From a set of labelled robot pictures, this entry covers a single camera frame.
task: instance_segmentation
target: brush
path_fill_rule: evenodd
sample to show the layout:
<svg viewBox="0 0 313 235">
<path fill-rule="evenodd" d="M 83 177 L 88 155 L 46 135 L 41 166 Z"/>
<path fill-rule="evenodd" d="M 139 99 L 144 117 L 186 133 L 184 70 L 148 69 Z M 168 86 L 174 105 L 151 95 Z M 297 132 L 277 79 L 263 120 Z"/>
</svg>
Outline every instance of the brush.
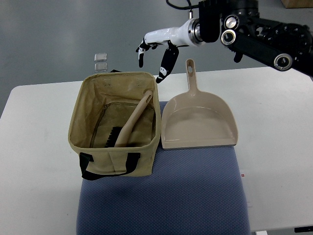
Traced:
<svg viewBox="0 0 313 235">
<path fill-rule="evenodd" d="M 127 120 L 126 124 L 123 127 L 114 126 L 111 130 L 105 148 L 109 147 L 126 147 L 129 136 L 133 130 L 134 125 L 137 120 L 147 107 L 149 101 L 153 96 L 152 91 L 146 91 L 143 98 L 140 100 L 132 115 Z"/>
</svg>

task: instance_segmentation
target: wooden brush handle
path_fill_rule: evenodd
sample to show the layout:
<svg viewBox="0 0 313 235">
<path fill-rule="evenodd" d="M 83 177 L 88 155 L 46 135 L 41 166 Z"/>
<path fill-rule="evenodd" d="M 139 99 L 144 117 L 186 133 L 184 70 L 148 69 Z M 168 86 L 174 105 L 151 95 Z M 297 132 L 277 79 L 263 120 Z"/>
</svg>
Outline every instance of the wooden brush handle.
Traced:
<svg viewBox="0 0 313 235">
<path fill-rule="evenodd" d="M 131 135 L 131 132 L 133 130 L 135 123 L 137 122 L 137 120 L 141 116 L 142 112 L 147 107 L 152 96 L 153 96 L 152 91 L 146 91 L 143 98 L 140 100 L 137 107 L 133 111 L 132 115 L 127 120 L 126 124 L 123 126 L 121 132 L 118 135 L 118 138 L 116 140 L 114 147 L 126 147 L 129 136 Z"/>
</svg>

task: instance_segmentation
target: dustpan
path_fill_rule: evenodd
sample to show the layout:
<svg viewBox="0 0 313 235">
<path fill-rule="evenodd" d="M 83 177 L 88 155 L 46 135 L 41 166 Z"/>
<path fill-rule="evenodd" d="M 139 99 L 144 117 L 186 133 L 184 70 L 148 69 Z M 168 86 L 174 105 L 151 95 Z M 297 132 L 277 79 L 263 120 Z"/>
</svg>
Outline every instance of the dustpan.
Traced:
<svg viewBox="0 0 313 235">
<path fill-rule="evenodd" d="M 167 102 L 162 114 L 164 149 L 236 145 L 238 130 L 224 100 L 198 90 L 195 64 L 186 61 L 189 91 Z"/>
</svg>

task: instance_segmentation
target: fabric strap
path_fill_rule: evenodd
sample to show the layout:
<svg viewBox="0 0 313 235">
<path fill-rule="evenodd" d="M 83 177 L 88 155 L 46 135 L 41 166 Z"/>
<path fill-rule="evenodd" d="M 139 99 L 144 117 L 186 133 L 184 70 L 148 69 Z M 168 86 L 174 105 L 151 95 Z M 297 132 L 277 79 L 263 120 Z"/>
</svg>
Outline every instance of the fabric strap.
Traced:
<svg viewBox="0 0 313 235">
<path fill-rule="evenodd" d="M 128 153 L 127 159 L 125 163 L 126 172 L 121 174 L 111 174 L 111 175 L 99 175 L 92 172 L 87 171 L 87 166 L 89 162 L 93 162 L 93 157 L 87 153 L 80 153 L 79 154 L 79 165 L 82 171 L 82 177 L 86 180 L 97 180 L 103 177 L 113 177 L 113 176 L 121 176 L 132 173 L 138 164 L 140 158 L 140 153 Z"/>
</svg>

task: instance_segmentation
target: dustpan handle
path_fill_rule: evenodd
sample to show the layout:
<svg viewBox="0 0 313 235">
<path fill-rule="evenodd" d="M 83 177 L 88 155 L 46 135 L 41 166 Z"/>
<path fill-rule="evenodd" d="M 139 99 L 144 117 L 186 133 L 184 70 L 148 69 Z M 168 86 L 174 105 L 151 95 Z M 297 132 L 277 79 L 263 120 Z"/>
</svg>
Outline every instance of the dustpan handle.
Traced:
<svg viewBox="0 0 313 235">
<path fill-rule="evenodd" d="M 186 61 L 186 69 L 187 69 L 187 79 L 188 79 L 188 87 L 189 87 L 188 93 L 196 94 L 199 90 L 197 86 L 195 63 L 192 59 L 188 59 Z"/>
</svg>

